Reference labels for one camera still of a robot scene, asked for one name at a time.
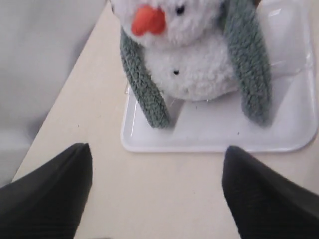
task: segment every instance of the snowman plush toy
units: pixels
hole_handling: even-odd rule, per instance
[[[111,0],[121,58],[151,127],[171,125],[163,94],[210,101],[239,90],[243,113],[269,125],[271,71],[260,0]]]

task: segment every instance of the orange carrot nose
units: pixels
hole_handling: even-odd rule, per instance
[[[160,35],[166,27],[165,13],[160,8],[154,9],[145,5],[140,7],[135,15],[132,24],[132,33],[135,36],[142,36],[146,32]]]

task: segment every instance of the table surface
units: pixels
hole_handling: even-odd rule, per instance
[[[319,1],[309,0],[312,22]],[[312,25],[318,53],[319,25]],[[120,130],[126,77],[120,25],[104,10],[15,180],[68,146],[88,142],[94,178],[76,239],[239,239],[221,188],[223,154],[135,154]],[[256,154],[319,193],[319,139],[293,153]]]

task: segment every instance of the white tray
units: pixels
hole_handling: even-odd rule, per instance
[[[258,9],[274,76],[274,123],[260,128],[246,119],[238,93],[217,101],[166,99],[174,129],[152,129],[128,94],[122,144],[133,152],[286,152],[308,144],[318,128],[315,61],[308,12],[302,0],[263,0]]]

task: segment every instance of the white cloth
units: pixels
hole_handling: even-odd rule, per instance
[[[105,3],[0,0],[0,187],[14,177]]]

